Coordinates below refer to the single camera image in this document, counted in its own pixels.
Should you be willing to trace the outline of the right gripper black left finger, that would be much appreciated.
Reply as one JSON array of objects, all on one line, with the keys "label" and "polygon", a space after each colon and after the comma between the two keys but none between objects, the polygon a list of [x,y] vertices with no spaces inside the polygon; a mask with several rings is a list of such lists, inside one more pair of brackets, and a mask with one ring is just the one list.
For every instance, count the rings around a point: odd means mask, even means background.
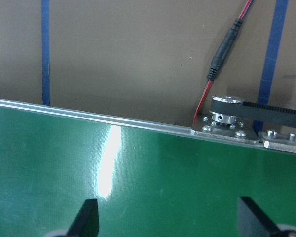
[{"label": "right gripper black left finger", "polygon": [[53,230],[46,237],[97,237],[100,230],[98,200],[86,199],[68,229]]}]

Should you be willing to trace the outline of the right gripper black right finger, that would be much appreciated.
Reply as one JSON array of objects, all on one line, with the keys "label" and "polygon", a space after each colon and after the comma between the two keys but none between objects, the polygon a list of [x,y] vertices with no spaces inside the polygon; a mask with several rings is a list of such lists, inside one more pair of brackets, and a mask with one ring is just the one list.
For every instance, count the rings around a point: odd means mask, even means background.
[{"label": "right gripper black right finger", "polygon": [[237,229],[242,237],[296,237],[296,227],[275,224],[251,197],[237,200]]}]

